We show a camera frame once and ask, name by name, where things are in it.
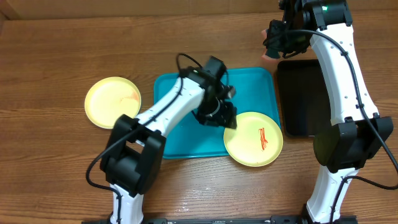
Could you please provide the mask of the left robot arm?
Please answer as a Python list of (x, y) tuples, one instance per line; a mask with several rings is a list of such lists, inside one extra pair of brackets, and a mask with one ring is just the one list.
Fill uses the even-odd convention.
[(144, 194), (160, 170), (166, 137), (189, 113), (204, 126), (235, 129), (235, 88), (224, 84), (226, 65), (210, 57), (204, 66), (179, 68), (174, 86), (135, 118), (121, 115), (101, 158), (114, 195), (109, 223), (142, 223)]

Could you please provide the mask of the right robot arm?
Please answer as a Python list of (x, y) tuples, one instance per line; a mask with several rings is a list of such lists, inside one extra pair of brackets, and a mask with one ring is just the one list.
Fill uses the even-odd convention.
[(356, 223), (342, 217), (352, 180), (380, 149), (394, 127), (368, 94), (354, 47), (353, 18), (346, 1), (285, 0), (263, 44), (270, 58), (290, 58), (311, 48), (320, 63), (331, 109), (331, 126), (313, 140), (320, 164), (312, 196), (297, 223)]

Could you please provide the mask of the red and green sponge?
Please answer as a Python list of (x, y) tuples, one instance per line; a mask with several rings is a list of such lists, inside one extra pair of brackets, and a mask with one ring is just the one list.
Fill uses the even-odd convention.
[[(264, 29), (261, 31), (261, 34), (264, 38), (264, 40), (267, 39), (267, 31)], [(274, 60), (274, 58), (271, 58), (270, 56), (267, 55), (267, 50), (265, 49), (264, 52), (262, 53), (261, 59), (265, 62), (271, 62)]]

